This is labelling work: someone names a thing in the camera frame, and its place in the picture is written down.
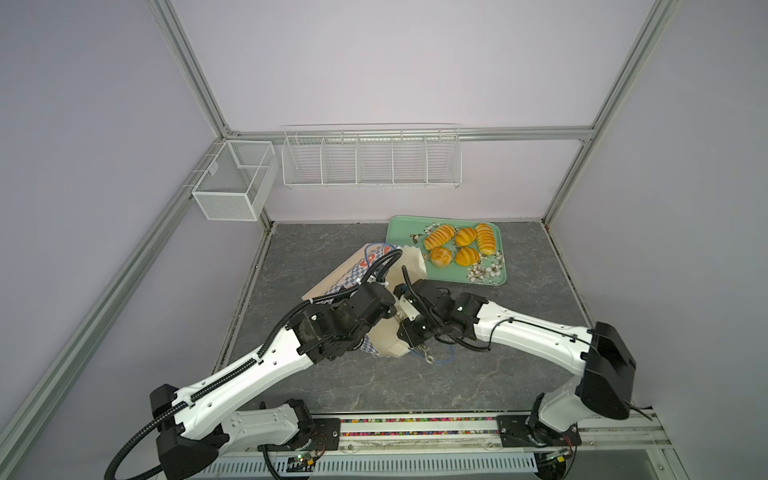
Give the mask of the orange round fake bread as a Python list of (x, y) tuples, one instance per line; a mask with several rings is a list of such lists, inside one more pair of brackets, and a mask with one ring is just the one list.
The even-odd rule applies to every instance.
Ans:
[(460, 228), (456, 231), (454, 242), (458, 247), (467, 247), (477, 238), (477, 231), (471, 227)]

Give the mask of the ridged yellow fake bread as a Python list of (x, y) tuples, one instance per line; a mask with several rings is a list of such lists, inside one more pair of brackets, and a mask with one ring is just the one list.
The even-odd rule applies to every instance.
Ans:
[(491, 226), (480, 223), (474, 227), (474, 230), (476, 232), (475, 243), (479, 253), (485, 256), (494, 255), (497, 251), (497, 244)]

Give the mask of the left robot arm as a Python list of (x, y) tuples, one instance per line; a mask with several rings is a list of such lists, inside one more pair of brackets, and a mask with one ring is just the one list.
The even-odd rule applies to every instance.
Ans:
[(385, 280), (402, 254), (394, 248), (370, 263), (353, 286), (302, 301), (261, 346), (220, 372), (181, 389), (158, 387), (151, 395), (152, 420), (115, 454), (105, 478), (116, 478), (123, 461), (152, 431), (158, 433), (159, 464), (141, 478), (187, 479), (205, 470), (233, 439), (223, 425), (231, 414), (281, 380), (361, 348), (374, 326), (394, 316), (395, 298)]

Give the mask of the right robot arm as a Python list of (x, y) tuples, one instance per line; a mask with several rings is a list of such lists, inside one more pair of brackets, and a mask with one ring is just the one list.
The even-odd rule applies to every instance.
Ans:
[(539, 394), (528, 414), (500, 417), (506, 446), (575, 448), (581, 443), (580, 421), (591, 416), (622, 421), (638, 409), (632, 402), (637, 363), (610, 324), (557, 324), (479, 295), (452, 296), (429, 280), (406, 278), (394, 295), (401, 318), (397, 335), (412, 349), (430, 340), (482, 353), (500, 345), (570, 373), (561, 387)]

